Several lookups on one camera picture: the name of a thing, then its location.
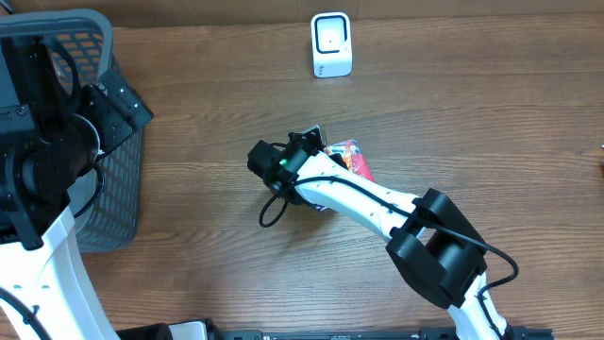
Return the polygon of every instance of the white plastic casing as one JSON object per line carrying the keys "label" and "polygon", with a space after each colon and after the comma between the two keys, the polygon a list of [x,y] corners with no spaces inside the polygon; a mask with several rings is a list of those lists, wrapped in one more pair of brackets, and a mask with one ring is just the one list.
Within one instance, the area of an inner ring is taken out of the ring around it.
{"label": "white plastic casing", "polygon": [[352,72],[350,19],[342,12],[319,13],[310,21],[312,64],[317,77],[342,77]]}

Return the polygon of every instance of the wooden surface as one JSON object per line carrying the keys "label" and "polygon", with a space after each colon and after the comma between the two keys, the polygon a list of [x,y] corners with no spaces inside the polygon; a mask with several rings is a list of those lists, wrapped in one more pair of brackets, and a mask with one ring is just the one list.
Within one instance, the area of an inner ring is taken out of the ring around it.
{"label": "wooden surface", "polygon": [[585,13],[604,0],[13,0],[18,12],[95,9],[116,27],[309,23],[323,11],[352,20],[438,16]]}
{"label": "wooden surface", "polygon": [[[601,338],[604,14],[353,30],[352,76],[322,80],[306,24],[116,30],[114,52],[156,118],[137,239],[84,256],[114,327],[198,317],[264,331],[451,325],[347,218],[291,207],[259,227],[270,194],[247,152],[321,124],[334,143],[359,141],[378,183],[447,193],[513,256],[520,277],[492,292],[510,323]],[[509,273],[488,263],[491,279]]]}

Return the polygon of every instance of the wall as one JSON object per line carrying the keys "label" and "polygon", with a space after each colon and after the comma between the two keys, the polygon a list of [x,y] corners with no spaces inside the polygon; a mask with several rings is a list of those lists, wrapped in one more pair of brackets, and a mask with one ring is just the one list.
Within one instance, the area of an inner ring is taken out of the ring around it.
{"label": "wall", "polygon": [[12,0],[21,11],[96,9],[114,26],[308,22],[320,11],[353,20],[604,11],[604,0]]}

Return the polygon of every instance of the wood grain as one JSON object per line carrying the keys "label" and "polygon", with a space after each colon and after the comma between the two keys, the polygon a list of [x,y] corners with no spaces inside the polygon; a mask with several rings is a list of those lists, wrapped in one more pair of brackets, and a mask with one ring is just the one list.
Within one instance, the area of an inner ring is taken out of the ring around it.
{"label": "wood grain", "polygon": [[[197,317],[264,331],[451,325],[345,217],[292,207],[258,226],[269,193],[247,152],[321,124],[332,142],[360,142],[378,183],[447,193],[513,256],[520,277],[492,292],[510,323],[601,338],[604,14],[358,22],[353,74],[322,80],[306,24],[115,35],[156,114],[137,239],[84,256],[116,329]],[[510,270],[488,263],[492,279]],[[2,315],[0,339],[12,336]]]}
{"label": "wood grain", "polygon": [[343,11],[352,20],[439,16],[585,13],[604,0],[15,0],[18,12],[94,9],[114,26],[157,27],[309,23],[313,15]]}

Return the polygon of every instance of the plastic basket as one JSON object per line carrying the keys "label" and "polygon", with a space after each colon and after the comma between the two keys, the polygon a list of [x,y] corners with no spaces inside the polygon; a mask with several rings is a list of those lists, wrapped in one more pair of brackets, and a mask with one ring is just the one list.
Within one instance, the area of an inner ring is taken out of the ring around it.
{"label": "plastic basket", "polygon": [[[122,75],[112,54],[113,29],[101,13],[89,9],[35,12],[0,19],[0,38],[15,36],[54,37],[71,54],[82,86],[97,83],[109,68]],[[51,54],[61,85],[71,91],[71,69],[56,53]],[[127,246],[138,227],[143,134],[137,133],[100,162],[106,185],[84,214],[75,221],[81,252],[109,251]],[[93,170],[68,190],[72,212],[92,196]]]}

